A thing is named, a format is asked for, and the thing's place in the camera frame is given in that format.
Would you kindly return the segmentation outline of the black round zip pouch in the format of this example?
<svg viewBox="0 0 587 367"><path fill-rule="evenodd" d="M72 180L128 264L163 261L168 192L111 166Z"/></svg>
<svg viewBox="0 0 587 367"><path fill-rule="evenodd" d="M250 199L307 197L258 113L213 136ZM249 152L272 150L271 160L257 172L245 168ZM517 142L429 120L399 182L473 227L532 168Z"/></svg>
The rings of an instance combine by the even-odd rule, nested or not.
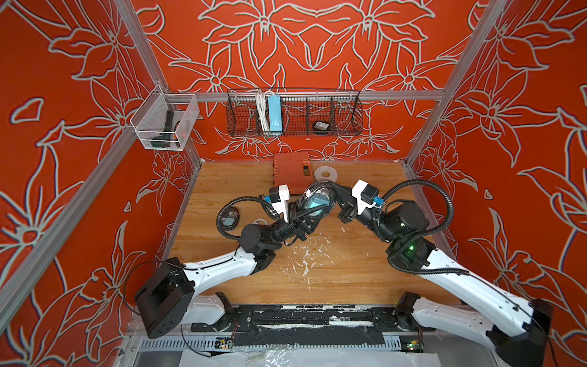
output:
<svg viewBox="0 0 587 367"><path fill-rule="evenodd" d="M220 214L220 225L225 231L231 232L237 228L240 221L240 212L236 207L229 207Z"/></svg>

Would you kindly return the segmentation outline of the green charger plug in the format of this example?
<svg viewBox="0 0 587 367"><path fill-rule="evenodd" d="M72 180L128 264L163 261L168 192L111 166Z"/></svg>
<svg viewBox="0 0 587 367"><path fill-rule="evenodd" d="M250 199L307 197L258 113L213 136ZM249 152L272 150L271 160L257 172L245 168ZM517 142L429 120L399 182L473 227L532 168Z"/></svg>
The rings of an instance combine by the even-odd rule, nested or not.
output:
<svg viewBox="0 0 587 367"><path fill-rule="evenodd" d="M315 194L311 196L305 203L306 209L313 209L318 206L329 206L330 198L327 195Z"/></svg>

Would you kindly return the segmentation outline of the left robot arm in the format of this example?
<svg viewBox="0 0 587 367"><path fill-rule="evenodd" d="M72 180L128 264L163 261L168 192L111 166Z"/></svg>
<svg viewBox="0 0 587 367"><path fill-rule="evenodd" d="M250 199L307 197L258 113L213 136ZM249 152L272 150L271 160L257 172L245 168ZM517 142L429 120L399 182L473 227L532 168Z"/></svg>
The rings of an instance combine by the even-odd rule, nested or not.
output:
<svg viewBox="0 0 587 367"><path fill-rule="evenodd" d="M148 338L158 339L186 324L229 322L232 304L226 296L202 293L265 270L288 239L306 238L328 212L327 206L319 205L292 210L287 220L280 218L272 225L249 224L236 237L235 251L205 261L182 263L177 257L162 261L135 294Z"/></svg>

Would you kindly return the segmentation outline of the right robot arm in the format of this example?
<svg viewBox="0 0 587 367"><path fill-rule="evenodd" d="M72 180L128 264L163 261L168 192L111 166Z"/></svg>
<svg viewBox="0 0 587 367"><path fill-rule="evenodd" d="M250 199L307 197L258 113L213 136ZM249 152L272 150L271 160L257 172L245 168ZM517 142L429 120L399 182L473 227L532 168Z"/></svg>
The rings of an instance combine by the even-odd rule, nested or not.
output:
<svg viewBox="0 0 587 367"><path fill-rule="evenodd" d="M405 327L419 326L446 331L483 345L510 366L543 366L552 343L549 332L553 308L542 299L532 301L513 295L452 259L427 240L446 229L454 217L450 195L429 180L412 179L395 185L384 195L358 180L353 187L327 184L348 223L357 220L384 243L388 264L399 272L428 280L470 308L436 304L416 293L405 293L397 304ZM445 219L430 226L422 209L404 200L392 211L386 200L410 186L425 186L440 194L446 205Z"/></svg>

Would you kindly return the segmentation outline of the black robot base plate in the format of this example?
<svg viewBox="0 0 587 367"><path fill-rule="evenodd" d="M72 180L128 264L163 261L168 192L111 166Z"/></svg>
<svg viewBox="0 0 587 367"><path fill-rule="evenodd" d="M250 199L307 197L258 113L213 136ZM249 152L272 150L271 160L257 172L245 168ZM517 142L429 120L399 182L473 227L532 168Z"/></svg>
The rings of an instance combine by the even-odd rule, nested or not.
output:
<svg viewBox="0 0 587 367"><path fill-rule="evenodd" d="M236 349L349 348L422 353L430 329L400 325L392 305L242 304L215 325L191 324L192 333L216 333Z"/></svg>

